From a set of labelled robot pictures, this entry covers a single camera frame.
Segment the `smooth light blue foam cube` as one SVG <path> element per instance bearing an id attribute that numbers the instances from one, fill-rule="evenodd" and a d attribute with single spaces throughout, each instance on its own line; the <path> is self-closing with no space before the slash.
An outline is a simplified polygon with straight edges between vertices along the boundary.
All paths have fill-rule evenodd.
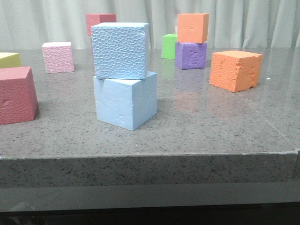
<path id="1" fill-rule="evenodd" d="M 135 130 L 158 111 L 157 73 L 144 80 L 93 77 L 97 119 Z"/>

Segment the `textured light blue foam cube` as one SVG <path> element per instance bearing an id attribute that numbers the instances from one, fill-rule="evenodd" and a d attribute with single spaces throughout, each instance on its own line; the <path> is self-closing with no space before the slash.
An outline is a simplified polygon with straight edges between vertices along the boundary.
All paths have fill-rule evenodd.
<path id="1" fill-rule="evenodd" d="M 92 26 L 92 50 L 99 79 L 145 79 L 149 24 L 103 22 Z"/>

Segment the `orange foam cube on stack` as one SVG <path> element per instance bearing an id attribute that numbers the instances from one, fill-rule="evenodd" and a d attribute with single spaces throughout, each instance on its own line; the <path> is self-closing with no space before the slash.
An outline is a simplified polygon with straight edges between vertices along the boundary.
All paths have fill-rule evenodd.
<path id="1" fill-rule="evenodd" d="M 202 44 L 208 39 L 209 13 L 178 14 L 177 41 Z"/>

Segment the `red foam cube on stack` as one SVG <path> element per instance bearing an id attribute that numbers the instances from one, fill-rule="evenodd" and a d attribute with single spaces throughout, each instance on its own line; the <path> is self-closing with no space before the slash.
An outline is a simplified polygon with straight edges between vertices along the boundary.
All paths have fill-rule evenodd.
<path id="1" fill-rule="evenodd" d="M 91 36 L 91 27 L 104 22 L 116 22 L 116 14 L 86 14 L 88 36 Z"/>

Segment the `right purple foam cube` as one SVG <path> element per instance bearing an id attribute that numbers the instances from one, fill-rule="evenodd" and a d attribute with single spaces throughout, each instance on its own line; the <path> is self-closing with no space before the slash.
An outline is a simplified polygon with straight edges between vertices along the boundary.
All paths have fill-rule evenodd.
<path id="1" fill-rule="evenodd" d="M 175 44 L 175 64 L 180 69 L 199 69 L 206 66 L 207 43 Z"/>

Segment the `green foam cube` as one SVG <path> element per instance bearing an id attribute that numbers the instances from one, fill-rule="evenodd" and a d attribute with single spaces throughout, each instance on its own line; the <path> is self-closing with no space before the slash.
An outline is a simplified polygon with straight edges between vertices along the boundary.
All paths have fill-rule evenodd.
<path id="1" fill-rule="evenodd" d="M 166 34 L 162 37 L 161 58 L 175 59 L 175 43 L 177 34 Z"/>

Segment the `damaged orange foam cube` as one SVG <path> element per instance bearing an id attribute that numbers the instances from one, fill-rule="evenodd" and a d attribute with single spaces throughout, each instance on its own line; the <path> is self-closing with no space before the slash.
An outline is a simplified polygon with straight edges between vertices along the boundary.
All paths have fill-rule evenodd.
<path id="1" fill-rule="evenodd" d="M 256 87 L 263 55 L 238 50 L 212 54 L 210 85 L 239 92 Z"/>

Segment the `pink foam cube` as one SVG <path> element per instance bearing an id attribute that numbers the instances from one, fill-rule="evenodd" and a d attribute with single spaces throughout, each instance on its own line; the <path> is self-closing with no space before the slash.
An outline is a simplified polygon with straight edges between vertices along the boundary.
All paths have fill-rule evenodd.
<path id="1" fill-rule="evenodd" d="M 71 42 L 46 42 L 42 51 L 47 73 L 74 71 Z"/>

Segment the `large red foam cube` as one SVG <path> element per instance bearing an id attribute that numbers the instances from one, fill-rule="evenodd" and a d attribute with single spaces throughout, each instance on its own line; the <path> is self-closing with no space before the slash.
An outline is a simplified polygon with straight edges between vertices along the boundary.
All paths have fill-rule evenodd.
<path id="1" fill-rule="evenodd" d="M 0 70 L 0 123 L 34 120 L 38 100 L 31 67 Z"/>

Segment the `yellow foam cube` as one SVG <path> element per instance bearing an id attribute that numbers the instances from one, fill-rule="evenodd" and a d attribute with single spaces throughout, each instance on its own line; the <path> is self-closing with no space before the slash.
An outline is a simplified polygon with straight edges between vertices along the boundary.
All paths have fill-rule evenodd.
<path id="1" fill-rule="evenodd" d="M 1 52 L 0 53 L 0 68 L 15 68 L 21 67 L 20 54 L 16 52 Z"/>

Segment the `grey curtain backdrop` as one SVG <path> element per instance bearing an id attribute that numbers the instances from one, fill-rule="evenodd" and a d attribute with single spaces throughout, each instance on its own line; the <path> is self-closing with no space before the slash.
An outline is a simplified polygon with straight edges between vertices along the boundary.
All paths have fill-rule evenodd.
<path id="1" fill-rule="evenodd" d="M 177 31 L 177 15 L 209 13 L 210 48 L 299 47 L 297 0 L 3 0 L 0 47 L 39 49 L 45 42 L 70 41 L 88 49 L 86 14 L 113 13 L 118 22 L 150 26 L 150 46 Z"/>

